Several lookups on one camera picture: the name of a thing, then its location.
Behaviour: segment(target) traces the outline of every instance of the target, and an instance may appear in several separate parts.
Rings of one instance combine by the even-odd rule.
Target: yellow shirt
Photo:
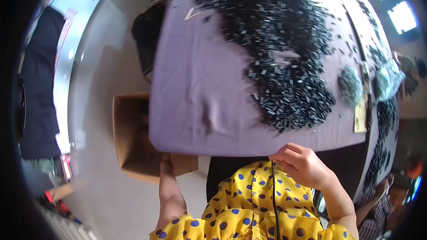
[[[184,215],[150,233],[150,239],[354,239],[341,225],[323,230],[311,189],[297,184],[278,165],[274,166],[274,173],[275,195],[271,162],[255,162],[239,169],[218,185],[219,192],[210,200],[201,219]],[[273,196],[280,221],[279,237],[276,237]]]

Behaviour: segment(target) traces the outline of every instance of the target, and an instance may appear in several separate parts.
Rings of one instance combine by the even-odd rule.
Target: black cord
[[[273,168],[273,161],[271,161],[271,172],[273,176],[273,208],[274,208],[274,215],[276,216],[276,240],[280,240],[280,224],[279,224],[279,214],[277,212],[276,207],[276,179],[274,177],[274,168]]]

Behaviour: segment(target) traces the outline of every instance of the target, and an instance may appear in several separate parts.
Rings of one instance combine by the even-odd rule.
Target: plastic bag
[[[399,90],[400,84],[406,78],[394,60],[385,63],[376,75],[376,96],[383,102],[392,98]]]

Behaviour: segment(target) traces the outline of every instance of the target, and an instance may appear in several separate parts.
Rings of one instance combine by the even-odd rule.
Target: table
[[[149,137],[153,146],[163,152],[259,157],[275,153],[288,142],[315,152],[364,142],[366,134],[353,132],[353,110],[345,105],[337,85],[338,74],[346,65],[355,66],[360,76],[354,60],[361,61],[360,52],[350,57],[346,44],[356,44],[357,35],[345,8],[365,54],[369,44],[381,45],[355,0],[314,1],[335,16],[328,16],[326,23],[334,29],[330,47],[336,51],[323,56],[325,73],[320,74],[336,98],[326,123],[283,134],[262,124],[262,110],[252,97],[255,83],[247,77],[248,64],[254,59],[241,46],[224,39],[220,16],[214,10],[200,11],[193,0],[169,0],[152,76]],[[212,15],[212,21],[204,23],[207,15]],[[381,24],[379,32],[385,43],[383,52],[391,57]],[[371,56],[366,60],[374,65]]]

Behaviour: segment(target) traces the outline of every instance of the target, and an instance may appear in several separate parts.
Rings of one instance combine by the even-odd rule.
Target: hand
[[[389,181],[387,179],[384,179],[381,183],[377,185],[374,198],[379,201],[387,193],[389,188]]]
[[[297,183],[320,191],[329,189],[338,178],[326,167],[313,150],[288,143],[277,153],[269,156]]]

